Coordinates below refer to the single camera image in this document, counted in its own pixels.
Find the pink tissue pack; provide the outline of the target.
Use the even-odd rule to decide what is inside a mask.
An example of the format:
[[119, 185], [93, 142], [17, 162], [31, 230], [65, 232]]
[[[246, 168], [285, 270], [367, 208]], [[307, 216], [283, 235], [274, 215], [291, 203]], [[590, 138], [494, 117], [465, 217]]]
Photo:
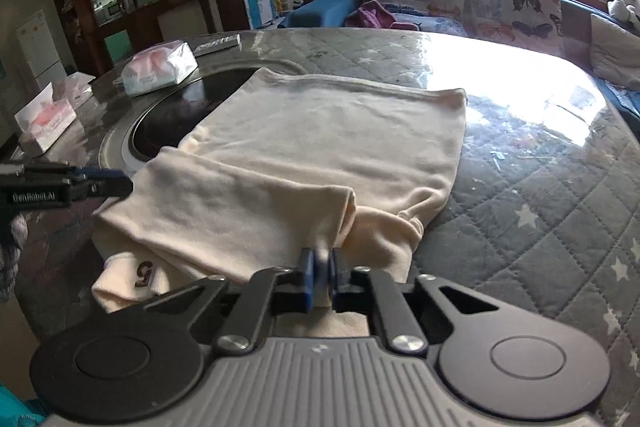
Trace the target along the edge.
[[137, 53], [126, 64], [120, 78], [128, 96], [139, 96], [178, 86], [197, 68], [190, 46], [175, 40]]

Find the black induction cooktop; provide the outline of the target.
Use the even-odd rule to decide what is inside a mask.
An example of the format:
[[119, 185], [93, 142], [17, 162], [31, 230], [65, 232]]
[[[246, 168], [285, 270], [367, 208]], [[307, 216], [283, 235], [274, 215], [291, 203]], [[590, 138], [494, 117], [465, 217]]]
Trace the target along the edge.
[[177, 147], [197, 124], [238, 91], [255, 72], [257, 67], [214, 72], [165, 95], [132, 127], [128, 139], [132, 156], [147, 162], [163, 147]]

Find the large butterfly print pillow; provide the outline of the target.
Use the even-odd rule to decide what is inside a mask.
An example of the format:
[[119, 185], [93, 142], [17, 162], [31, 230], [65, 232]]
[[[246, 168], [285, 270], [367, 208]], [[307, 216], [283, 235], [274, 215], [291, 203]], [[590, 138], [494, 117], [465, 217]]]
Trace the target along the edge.
[[471, 34], [555, 56], [564, 53], [561, 0], [466, 0]]

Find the white refrigerator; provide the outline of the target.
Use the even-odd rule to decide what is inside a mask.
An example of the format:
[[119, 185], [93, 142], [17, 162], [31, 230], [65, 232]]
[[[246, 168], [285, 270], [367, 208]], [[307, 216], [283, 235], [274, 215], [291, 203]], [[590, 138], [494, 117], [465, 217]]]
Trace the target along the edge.
[[52, 82], [61, 81], [66, 77], [65, 68], [42, 11], [35, 12], [18, 26], [15, 32], [26, 64], [39, 90], [46, 89]]

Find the grey remote control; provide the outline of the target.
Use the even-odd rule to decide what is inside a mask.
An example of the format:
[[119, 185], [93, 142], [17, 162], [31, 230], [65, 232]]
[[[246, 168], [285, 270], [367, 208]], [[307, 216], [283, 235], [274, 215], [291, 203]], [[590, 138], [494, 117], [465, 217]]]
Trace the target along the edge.
[[195, 57], [200, 57], [237, 48], [240, 44], [239, 34], [223, 36], [200, 44], [193, 50], [193, 54]]

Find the tissue box at edge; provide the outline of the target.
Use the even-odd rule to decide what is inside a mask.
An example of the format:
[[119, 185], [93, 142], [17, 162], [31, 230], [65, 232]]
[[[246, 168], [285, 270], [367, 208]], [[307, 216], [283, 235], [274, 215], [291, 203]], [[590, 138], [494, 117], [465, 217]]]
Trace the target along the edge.
[[67, 98], [55, 100], [52, 84], [14, 115], [21, 135], [18, 138], [26, 154], [40, 156], [76, 120], [76, 113]]

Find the small butterfly print pillow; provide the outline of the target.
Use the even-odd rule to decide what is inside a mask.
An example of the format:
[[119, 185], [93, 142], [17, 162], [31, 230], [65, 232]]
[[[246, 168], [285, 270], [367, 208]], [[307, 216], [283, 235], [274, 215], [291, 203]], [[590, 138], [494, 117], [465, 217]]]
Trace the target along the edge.
[[414, 23], [423, 32], [466, 37], [463, 25], [465, 0], [376, 0], [396, 17]]

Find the cream white garment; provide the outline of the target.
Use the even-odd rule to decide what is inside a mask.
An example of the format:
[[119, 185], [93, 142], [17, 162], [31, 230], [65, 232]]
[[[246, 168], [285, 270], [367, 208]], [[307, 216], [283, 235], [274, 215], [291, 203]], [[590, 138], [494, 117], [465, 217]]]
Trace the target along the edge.
[[461, 89], [259, 69], [96, 213], [108, 312], [221, 274], [245, 283], [312, 249], [408, 279], [457, 176]]

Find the grey quilted star table cover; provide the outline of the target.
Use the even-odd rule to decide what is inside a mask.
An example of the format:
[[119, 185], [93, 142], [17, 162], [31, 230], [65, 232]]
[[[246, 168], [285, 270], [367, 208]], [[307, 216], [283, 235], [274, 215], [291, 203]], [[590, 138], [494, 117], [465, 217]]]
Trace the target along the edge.
[[[581, 68], [550, 55], [441, 34], [349, 28], [247, 31], [191, 78], [270, 67], [428, 90], [462, 86], [466, 131], [449, 202], [413, 255], [432, 273], [578, 327], [608, 352], [605, 426], [639, 426], [639, 144]], [[98, 80], [48, 156], [131, 169], [128, 136], [151, 102]], [[32, 213], [16, 295], [38, 340], [102, 310], [90, 234], [98, 202]]]

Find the purple cloth on sofa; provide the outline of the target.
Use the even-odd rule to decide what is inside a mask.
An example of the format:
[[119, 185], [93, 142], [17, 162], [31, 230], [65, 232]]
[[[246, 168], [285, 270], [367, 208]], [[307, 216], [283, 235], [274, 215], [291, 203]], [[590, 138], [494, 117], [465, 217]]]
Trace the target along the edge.
[[354, 12], [346, 16], [344, 26], [350, 28], [420, 30], [420, 27], [414, 23], [396, 20], [396, 17], [376, 0], [370, 0], [358, 6]]

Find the blue sofa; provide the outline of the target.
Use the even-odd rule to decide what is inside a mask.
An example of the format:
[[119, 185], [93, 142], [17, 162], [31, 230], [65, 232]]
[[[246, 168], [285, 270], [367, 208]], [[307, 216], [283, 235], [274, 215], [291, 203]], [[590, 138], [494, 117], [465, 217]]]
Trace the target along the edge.
[[577, 0], [314, 0], [281, 25], [439, 32], [563, 57], [639, 130], [638, 25]]

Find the grey plain cushion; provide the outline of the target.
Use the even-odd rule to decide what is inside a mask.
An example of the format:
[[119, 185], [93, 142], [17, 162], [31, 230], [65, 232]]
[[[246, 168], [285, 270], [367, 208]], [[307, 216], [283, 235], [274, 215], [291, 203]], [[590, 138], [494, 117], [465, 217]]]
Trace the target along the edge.
[[594, 75], [629, 90], [640, 83], [640, 40], [626, 29], [592, 14], [590, 63]]

